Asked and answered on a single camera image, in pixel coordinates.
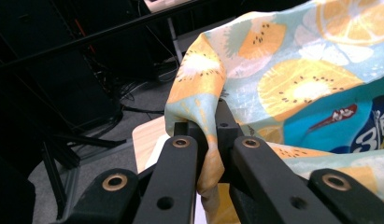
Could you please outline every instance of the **metal grommet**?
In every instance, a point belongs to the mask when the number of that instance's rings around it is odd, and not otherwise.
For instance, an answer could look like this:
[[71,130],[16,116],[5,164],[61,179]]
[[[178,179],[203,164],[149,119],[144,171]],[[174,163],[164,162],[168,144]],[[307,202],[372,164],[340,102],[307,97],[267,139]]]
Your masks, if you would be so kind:
[[252,138],[247,138],[242,141],[244,147],[259,147],[261,144]]
[[116,191],[127,185],[127,176],[123,174],[115,174],[108,176],[102,183],[102,188],[107,191]]
[[325,183],[332,189],[337,189],[341,191],[347,191],[351,189],[351,185],[349,184],[347,179],[339,175],[326,174],[322,176],[322,180],[323,183]]
[[186,138],[178,138],[172,142],[174,147],[188,147],[191,142]]

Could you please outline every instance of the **grey carpet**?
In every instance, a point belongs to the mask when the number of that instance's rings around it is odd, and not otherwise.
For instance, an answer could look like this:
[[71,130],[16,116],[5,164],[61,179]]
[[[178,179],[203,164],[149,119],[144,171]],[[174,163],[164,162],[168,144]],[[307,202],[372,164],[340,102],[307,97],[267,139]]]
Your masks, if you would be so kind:
[[[121,99],[124,105],[140,108],[144,110],[164,110],[166,99],[168,98],[172,82],[167,83],[145,83],[137,86]],[[132,140],[132,132],[135,127],[156,119],[161,115],[146,114],[123,111],[123,118],[112,130],[104,134],[100,139],[118,141],[122,139]],[[92,183],[92,181],[101,173],[112,168],[123,168],[136,171],[135,153],[132,144],[126,143],[116,147],[116,152],[107,155],[99,160],[90,160],[82,162],[78,169],[78,181],[73,204],[76,204],[83,191]],[[92,153],[107,153],[108,148],[82,146],[75,148],[80,157],[87,157]],[[69,171],[65,170],[60,164],[57,164],[61,179],[65,182]],[[47,224],[56,221],[57,206],[54,194],[49,182],[49,178],[43,162],[41,162],[30,174],[29,180],[36,187],[36,205],[34,211],[34,224]]]

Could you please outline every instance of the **fabric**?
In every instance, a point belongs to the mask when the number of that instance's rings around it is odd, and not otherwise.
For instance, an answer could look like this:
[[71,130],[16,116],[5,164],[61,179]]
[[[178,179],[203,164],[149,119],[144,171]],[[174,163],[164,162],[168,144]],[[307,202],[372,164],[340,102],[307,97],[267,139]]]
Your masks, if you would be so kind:
[[334,167],[384,200],[384,150],[377,150],[384,148],[384,0],[250,12],[192,43],[165,125],[172,135],[175,122],[192,120],[206,135],[197,190],[208,214],[217,212],[224,172],[214,117],[220,98],[245,135],[279,144],[271,146],[295,173]]

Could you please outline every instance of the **screw hole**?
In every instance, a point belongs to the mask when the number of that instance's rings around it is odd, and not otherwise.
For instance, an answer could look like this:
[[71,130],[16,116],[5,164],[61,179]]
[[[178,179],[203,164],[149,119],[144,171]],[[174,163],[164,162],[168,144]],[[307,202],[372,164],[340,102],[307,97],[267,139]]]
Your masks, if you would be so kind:
[[291,197],[291,205],[299,210],[307,209],[307,202],[299,197]]
[[157,201],[157,206],[162,210],[168,210],[174,206],[174,200],[171,197],[162,197]]
[[244,147],[259,147],[261,144],[254,139],[245,139],[242,141]]
[[344,182],[341,179],[329,177],[328,181],[331,182],[332,184],[338,186],[338,187],[344,187]]
[[172,142],[174,147],[188,147],[191,143],[187,139],[179,138]]
[[102,187],[107,191],[116,191],[127,185],[127,176],[115,174],[108,176],[102,183]]
[[121,178],[119,178],[119,177],[114,177],[114,178],[112,178],[112,179],[110,179],[109,180],[109,182],[108,182],[108,184],[110,185],[110,186],[117,186],[117,185],[119,185],[120,183],[121,183]]
[[347,179],[343,178],[340,175],[326,174],[322,176],[322,181],[332,189],[337,189],[341,191],[351,189],[351,185],[349,184]]

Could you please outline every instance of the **orange slice print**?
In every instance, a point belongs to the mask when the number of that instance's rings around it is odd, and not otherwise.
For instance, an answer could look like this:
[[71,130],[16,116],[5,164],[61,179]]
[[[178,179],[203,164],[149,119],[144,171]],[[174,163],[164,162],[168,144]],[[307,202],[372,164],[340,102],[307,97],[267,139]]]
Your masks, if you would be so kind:
[[384,41],[384,0],[319,0],[317,25],[330,41],[372,45]]

